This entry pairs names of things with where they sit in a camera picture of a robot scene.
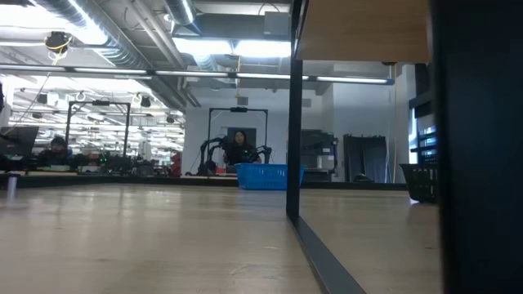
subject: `wire basket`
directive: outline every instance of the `wire basket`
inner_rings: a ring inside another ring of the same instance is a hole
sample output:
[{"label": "wire basket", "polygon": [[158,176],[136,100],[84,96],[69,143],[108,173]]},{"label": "wire basket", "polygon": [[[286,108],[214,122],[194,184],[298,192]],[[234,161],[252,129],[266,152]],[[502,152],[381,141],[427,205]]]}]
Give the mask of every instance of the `wire basket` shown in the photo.
[{"label": "wire basket", "polygon": [[[242,189],[286,190],[287,164],[236,164],[238,185]],[[305,166],[300,169],[300,184]]]},{"label": "wire basket", "polygon": [[412,200],[436,203],[438,180],[435,164],[400,164]]}]

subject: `computer monitor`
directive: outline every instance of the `computer monitor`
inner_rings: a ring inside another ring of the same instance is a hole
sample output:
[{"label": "computer monitor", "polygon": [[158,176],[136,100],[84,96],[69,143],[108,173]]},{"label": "computer monitor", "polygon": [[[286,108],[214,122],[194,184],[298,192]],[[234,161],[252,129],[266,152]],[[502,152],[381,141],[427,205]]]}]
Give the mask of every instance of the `computer monitor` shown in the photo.
[{"label": "computer monitor", "polygon": [[2,127],[0,154],[7,157],[30,157],[39,127]]}]

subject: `black trash bin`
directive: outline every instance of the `black trash bin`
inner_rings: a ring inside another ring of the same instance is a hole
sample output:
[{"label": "black trash bin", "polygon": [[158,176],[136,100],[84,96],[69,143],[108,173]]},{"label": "black trash bin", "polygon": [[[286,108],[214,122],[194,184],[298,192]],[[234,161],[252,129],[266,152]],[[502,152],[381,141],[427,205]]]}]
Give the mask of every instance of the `black trash bin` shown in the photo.
[{"label": "black trash bin", "polygon": [[435,164],[400,164],[407,181],[412,200],[420,203],[437,203],[436,183],[438,180]]}]

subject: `blue crate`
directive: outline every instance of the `blue crate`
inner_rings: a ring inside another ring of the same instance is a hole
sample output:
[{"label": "blue crate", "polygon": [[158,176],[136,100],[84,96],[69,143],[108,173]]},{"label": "blue crate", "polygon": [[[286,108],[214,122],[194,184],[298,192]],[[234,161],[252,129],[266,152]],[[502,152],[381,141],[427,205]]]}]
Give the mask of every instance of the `blue crate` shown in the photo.
[{"label": "blue crate", "polygon": [[[238,185],[243,189],[256,190],[286,190],[287,189],[287,164],[236,164]],[[300,184],[303,179],[305,166],[300,170]]]}]

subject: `red object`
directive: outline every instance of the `red object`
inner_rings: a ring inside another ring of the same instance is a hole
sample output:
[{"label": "red object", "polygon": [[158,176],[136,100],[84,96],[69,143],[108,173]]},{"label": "red object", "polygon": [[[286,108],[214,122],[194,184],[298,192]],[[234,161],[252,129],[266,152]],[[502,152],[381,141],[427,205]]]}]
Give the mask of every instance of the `red object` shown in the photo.
[{"label": "red object", "polygon": [[171,176],[181,176],[181,153],[171,157]]}]

